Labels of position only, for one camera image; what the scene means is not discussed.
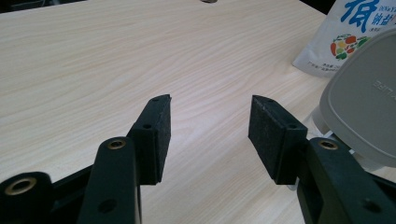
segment white food package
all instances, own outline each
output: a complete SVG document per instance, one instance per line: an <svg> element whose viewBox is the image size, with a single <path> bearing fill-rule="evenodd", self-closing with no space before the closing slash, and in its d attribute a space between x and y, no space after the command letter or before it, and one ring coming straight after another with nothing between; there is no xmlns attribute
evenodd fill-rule
<svg viewBox="0 0 396 224"><path fill-rule="evenodd" d="M396 28L396 0L336 0L292 64L310 75L332 77L366 41L389 28Z"/></svg>

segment light wood surface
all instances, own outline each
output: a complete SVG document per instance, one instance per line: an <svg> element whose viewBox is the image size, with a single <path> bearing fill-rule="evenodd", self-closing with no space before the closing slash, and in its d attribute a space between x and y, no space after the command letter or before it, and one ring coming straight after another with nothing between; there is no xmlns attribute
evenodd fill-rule
<svg viewBox="0 0 396 224"><path fill-rule="evenodd" d="M0 181L92 164L169 93L171 145L163 182L142 187L144 223L303 223L296 193L248 140L248 116L252 94L299 120L318 104L329 79L291 62L323 19L298 0L89 0L0 15Z"/></svg>

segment table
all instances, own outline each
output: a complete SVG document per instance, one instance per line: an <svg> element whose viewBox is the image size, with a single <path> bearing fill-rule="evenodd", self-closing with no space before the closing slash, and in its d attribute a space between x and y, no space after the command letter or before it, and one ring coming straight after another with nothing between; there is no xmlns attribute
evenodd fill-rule
<svg viewBox="0 0 396 224"><path fill-rule="evenodd" d="M0 15L0 180L57 181L125 135L169 93L163 182L142 187L144 223L303 223L248 140L252 94L297 119L329 79L291 66L324 20L297 0L89 0ZM376 172L396 180L394 169Z"/></svg>

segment gray lid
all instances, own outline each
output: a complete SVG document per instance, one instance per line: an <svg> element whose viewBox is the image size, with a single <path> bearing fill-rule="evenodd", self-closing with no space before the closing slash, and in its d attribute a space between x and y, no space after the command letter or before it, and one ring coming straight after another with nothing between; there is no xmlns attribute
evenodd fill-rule
<svg viewBox="0 0 396 224"><path fill-rule="evenodd" d="M363 157L396 167L396 29L373 37L327 85L320 112Z"/></svg>

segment plastic bag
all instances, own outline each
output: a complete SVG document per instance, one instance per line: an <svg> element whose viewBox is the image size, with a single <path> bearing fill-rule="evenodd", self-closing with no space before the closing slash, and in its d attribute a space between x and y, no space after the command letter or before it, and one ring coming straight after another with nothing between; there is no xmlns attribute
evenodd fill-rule
<svg viewBox="0 0 396 224"><path fill-rule="evenodd" d="M332 77L371 37L395 25L396 0L337 0L293 65L314 76Z"/></svg>

